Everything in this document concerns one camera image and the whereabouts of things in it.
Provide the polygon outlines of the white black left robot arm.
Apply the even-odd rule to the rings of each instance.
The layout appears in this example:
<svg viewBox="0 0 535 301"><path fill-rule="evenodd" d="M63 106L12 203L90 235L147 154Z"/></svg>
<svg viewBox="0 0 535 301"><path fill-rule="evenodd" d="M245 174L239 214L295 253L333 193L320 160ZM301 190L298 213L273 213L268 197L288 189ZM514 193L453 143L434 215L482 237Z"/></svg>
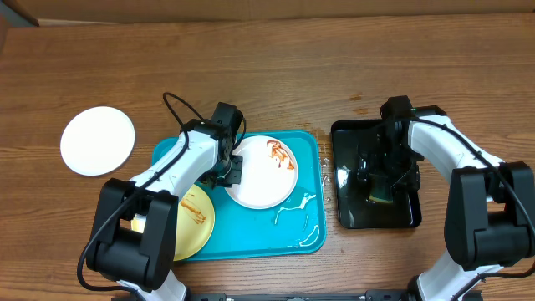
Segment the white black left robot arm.
<svg viewBox="0 0 535 301"><path fill-rule="evenodd" d="M131 181L102 187L90 239L80 254L79 284L94 292L125 291L135 300L186 300L172 272L181 198L196 181L211 186L241 181L243 117L191 120L173 148Z"/></svg>

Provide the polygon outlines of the green yellow sponge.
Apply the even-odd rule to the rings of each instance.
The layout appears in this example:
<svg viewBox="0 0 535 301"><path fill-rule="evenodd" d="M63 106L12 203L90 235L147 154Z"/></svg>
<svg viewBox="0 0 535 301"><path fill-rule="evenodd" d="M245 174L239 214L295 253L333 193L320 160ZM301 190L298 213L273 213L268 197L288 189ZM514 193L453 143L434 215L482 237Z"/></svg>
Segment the green yellow sponge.
<svg viewBox="0 0 535 301"><path fill-rule="evenodd" d="M390 204L393 202L391 184L385 177L372 177L369 189L369 201Z"/></svg>

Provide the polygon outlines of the white plate with sauce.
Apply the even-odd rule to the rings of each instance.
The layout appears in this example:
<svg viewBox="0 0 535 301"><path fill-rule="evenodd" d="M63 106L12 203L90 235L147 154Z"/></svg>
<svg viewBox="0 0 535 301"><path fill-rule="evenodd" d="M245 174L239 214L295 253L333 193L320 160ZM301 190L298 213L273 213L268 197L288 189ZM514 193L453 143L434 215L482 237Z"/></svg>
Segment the white plate with sauce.
<svg viewBox="0 0 535 301"><path fill-rule="evenodd" d="M64 128L60 155L82 176L102 176L119 168L135 145L135 127L121 110L93 107L76 115Z"/></svg>

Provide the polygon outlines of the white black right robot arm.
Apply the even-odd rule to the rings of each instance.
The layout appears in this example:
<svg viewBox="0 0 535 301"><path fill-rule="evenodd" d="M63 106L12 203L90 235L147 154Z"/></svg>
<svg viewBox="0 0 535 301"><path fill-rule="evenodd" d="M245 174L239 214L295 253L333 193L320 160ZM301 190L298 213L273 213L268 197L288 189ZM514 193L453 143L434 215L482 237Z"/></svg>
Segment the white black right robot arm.
<svg viewBox="0 0 535 301"><path fill-rule="evenodd" d="M418 161L428 160L448 181L446 250L432 268L411 279L401 300L473 300L488 278L508 278L534 255L534 174L507 163L466 138L437 106L391 99L380 119L357 139L349 182L370 205L394 205L420 188Z"/></svg>

